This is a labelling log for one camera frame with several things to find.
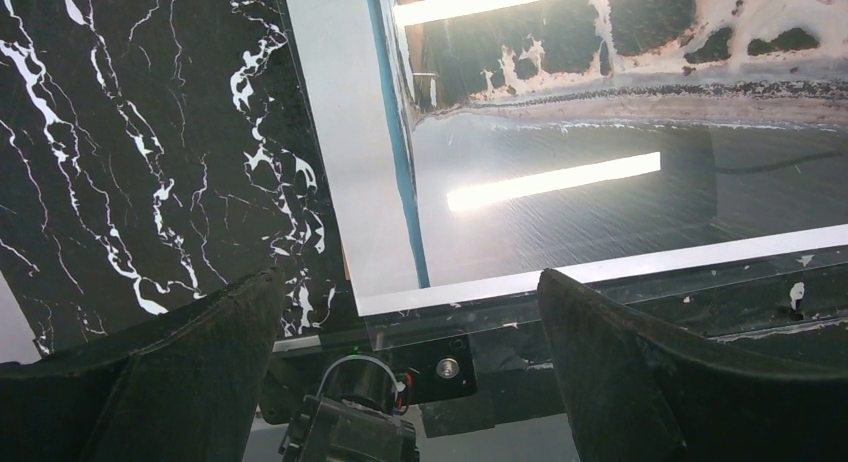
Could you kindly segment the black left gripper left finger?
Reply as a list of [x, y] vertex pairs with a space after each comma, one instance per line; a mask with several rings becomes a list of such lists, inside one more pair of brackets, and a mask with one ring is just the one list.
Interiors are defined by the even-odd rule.
[[5, 461], [238, 461], [284, 302], [276, 267], [31, 364], [1, 367]]

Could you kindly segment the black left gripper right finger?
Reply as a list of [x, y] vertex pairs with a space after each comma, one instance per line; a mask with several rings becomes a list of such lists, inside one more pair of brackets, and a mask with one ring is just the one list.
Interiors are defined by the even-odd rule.
[[843, 461], [844, 369], [712, 341], [554, 270], [540, 320], [584, 461]]

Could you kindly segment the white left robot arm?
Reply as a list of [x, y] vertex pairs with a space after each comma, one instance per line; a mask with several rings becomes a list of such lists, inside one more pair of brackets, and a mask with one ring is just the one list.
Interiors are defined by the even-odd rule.
[[[276, 268], [117, 334], [1, 366], [5, 461], [236, 461], [282, 308]], [[547, 269], [540, 318], [584, 461], [843, 461], [847, 372], [710, 341]], [[331, 364], [286, 461], [415, 461], [414, 379]]]

